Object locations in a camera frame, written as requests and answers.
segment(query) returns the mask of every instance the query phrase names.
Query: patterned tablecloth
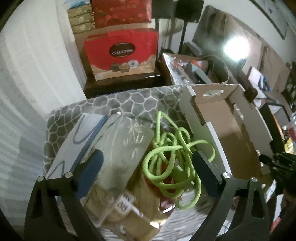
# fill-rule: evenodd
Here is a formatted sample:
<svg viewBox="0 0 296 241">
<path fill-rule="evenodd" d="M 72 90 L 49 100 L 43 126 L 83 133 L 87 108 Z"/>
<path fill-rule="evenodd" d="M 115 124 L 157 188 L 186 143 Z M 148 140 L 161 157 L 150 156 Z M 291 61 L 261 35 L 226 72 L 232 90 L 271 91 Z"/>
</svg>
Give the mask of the patterned tablecloth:
<svg viewBox="0 0 296 241">
<path fill-rule="evenodd" d="M 163 111 L 178 125 L 189 130 L 178 103 L 181 97 L 180 86 L 142 89 L 115 93 L 85 100 L 63 108 L 54 110 L 48 120 L 44 148 L 44 170 L 47 172 L 63 141 L 78 121 L 82 113 L 96 113 L 111 115 L 121 112 L 123 116 L 135 118 L 138 123 L 145 123 L 155 128 L 158 111 Z M 169 123 L 162 119 L 162 127 L 170 129 Z M 202 188 L 202 194 L 195 208 L 188 210 L 174 210 L 160 233 L 153 240 L 189 240 L 192 234 L 203 223 L 213 206 L 213 201 Z M 185 200 L 193 198 L 189 192 L 182 196 Z M 62 217 L 70 232 L 73 228 L 63 207 L 60 209 Z M 96 225 L 96 218 L 88 213 Z M 106 229 L 99 229 L 106 240 L 119 240 L 116 235 Z"/>
</svg>

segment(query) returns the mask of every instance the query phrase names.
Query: red gift bag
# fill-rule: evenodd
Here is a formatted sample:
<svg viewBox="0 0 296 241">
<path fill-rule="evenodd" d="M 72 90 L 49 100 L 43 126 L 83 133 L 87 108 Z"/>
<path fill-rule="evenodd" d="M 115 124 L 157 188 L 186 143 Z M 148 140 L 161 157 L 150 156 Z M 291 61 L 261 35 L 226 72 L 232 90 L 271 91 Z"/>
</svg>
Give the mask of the red gift bag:
<svg viewBox="0 0 296 241">
<path fill-rule="evenodd" d="M 155 70 L 158 32 L 152 28 L 89 36 L 84 49 L 96 80 Z"/>
<path fill-rule="evenodd" d="M 93 0 L 92 4 L 96 28 L 151 22 L 152 0 Z"/>
</svg>

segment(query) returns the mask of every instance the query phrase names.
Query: bright green cord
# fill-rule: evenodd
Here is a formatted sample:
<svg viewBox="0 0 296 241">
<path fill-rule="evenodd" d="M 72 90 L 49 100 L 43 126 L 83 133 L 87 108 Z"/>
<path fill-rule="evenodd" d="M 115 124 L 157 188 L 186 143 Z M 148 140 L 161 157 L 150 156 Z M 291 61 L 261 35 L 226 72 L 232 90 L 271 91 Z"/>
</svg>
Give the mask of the bright green cord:
<svg viewBox="0 0 296 241">
<path fill-rule="evenodd" d="M 170 132 L 164 132 L 160 136 L 160 119 L 161 116 L 166 118 L 171 125 L 176 129 L 175 135 Z M 201 193 L 201 181 L 192 165 L 192 151 L 196 151 L 195 146 L 198 144 L 207 144 L 212 148 L 212 155 L 208 159 L 212 162 L 215 158 L 214 147 L 205 140 L 191 142 L 189 132 L 178 127 L 165 113 L 159 111 L 156 121 L 156 134 L 152 140 L 153 150 L 150 151 L 144 158 L 142 169 L 145 176 L 151 182 L 159 187 L 163 195 L 175 200 L 176 206 L 179 209 L 192 208 L 196 205 Z M 164 152 L 170 152 L 170 160 L 168 160 Z M 179 166 L 175 166 L 176 158 L 179 161 Z M 162 173 L 162 162 L 167 166 L 167 169 Z M 174 184 L 163 183 L 168 176 L 174 179 Z M 192 202 L 186 206 L 179 204 L 178 198 L 182 193 L 189 188 L 191 183 L 196 186 L 196 192 Z"/>
</svg>

